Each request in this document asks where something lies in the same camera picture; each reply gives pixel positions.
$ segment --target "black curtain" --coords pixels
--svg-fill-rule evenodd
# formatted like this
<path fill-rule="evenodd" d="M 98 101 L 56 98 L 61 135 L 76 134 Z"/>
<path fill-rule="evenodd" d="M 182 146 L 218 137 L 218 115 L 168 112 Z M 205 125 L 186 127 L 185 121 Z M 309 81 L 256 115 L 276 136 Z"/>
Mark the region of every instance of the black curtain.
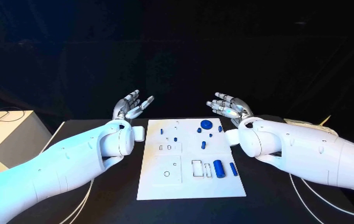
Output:
<path fill-rule="evenodd" d="M 55 131 L 111 117 L 134 89 L 142 117 L 212 116 L 214 92 L 256 114 L 354 141 L 352 0 L 0 0 L 0 106 Z"/>

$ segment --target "black table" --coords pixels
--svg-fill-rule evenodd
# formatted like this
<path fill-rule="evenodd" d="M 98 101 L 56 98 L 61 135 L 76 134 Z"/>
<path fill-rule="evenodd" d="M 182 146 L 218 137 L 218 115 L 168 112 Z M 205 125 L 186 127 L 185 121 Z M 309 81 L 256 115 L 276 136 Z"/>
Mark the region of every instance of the black table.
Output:
<path fill-rule="evenodd" d="M 107 121 L 66 121 L 50 145 Z M 230 119 L 221 118 L 221 123 L 224 130 L 234 129 Z M 147 128 L 147 119 L 134 119 L 133 126 Z M 137 201 L 144 152 L 144 143 L 137 142 L 131 155 L 95 178 L 88 201 L 74 223 L 318 223 L 300 203 L 289 174 L 250 158 L 240 146 L 231 150 L 247 197 Z M 303 201 L 322 222 L 352 223 L 354 216 L 328 206 L 300 179 L 295 176 L 293 179 Z M 339 188 L 309 184 L 326 200 L 354 212 Z M 88 186 L 89 183 L 43 200 L 10 223 L 61 223 L 78 206 Z"/>

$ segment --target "white panel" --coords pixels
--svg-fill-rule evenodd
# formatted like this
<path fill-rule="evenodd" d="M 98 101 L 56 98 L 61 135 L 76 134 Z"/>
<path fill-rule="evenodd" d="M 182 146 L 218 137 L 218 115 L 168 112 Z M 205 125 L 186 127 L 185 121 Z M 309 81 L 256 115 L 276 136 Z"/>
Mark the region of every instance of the white panel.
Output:
<path fill-rule="evenodd" d="M 208 119 L 214 126 L 198 133 L 202 120 L 149 120 L 137 200 L 246 196 L 240 175 L 234 176 L 230 167 L 234 158 L 224 130 L 218 132 L 220 119 Z M 215 160 L 222 162 L 224 178 L 217 178 Z M 204 177 L 194 177 L 194 171 Z"/>

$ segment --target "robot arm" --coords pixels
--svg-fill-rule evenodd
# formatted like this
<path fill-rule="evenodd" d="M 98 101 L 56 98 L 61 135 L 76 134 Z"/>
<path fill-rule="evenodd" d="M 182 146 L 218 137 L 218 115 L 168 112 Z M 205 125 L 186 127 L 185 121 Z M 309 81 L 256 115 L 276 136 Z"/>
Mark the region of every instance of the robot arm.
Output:
<path fill-rule="evenodd" d="M 240 100 L 220 93 L 215 95 L 231 102 L 212 101 L 207 102 L 207 105 L 218 114 L 237 119 L 234 124 L 238 129 L 225 132 L 231 146 L 240 144 L 250 157 L 256 157 L 257 160 L 308 181 L 354 188 L 352 142 L 313 127 L 253 117 L 244 102 L 240 103 Z M 280 156 L 272 155 L 274 152 L 280 152 Z"/>
<path fill-rule="evenodd" d="M 134 91 L 118 101 L 117 105 L 124 105 L 116 105 L 117 117 L 104 126 L 59 141 L 30 161 L 0 173 L 0 223 L 45 198 L 88 183 L 130 155 L 134 141 L 144 140 L 144 128 L 126 121 L 129 114 L 137 117 L 143 112 L 136 115 L 137 94 Z"/>

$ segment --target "blue object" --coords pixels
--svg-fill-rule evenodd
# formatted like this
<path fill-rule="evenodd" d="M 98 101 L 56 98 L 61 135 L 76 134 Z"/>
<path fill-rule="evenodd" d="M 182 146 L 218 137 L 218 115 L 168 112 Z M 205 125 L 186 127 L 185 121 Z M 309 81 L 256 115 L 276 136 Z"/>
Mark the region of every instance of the blue object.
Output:
<path fill-rule="evenodd" d="M 234 163 L 230 163 L 230 166 L 231 166 L 231 170 L 233 170 L 234 176 L 238 176 L 237 171 L 235 171 L 235 167 L 234 167 Z"/>
<path fill-rule="evenodd" d="M 212 128 L 212 122 L 209 120 L 202 120 L 201 121 L 201 127 L 204 129 L 211 129 Z"/>
<path fill-rule="evenodd" d="M 225 171 L 224 171 L 222 163 L 220 160 L 214 161 L 214 168 L 215 168 L 217 178 L 224 178 Z"/>

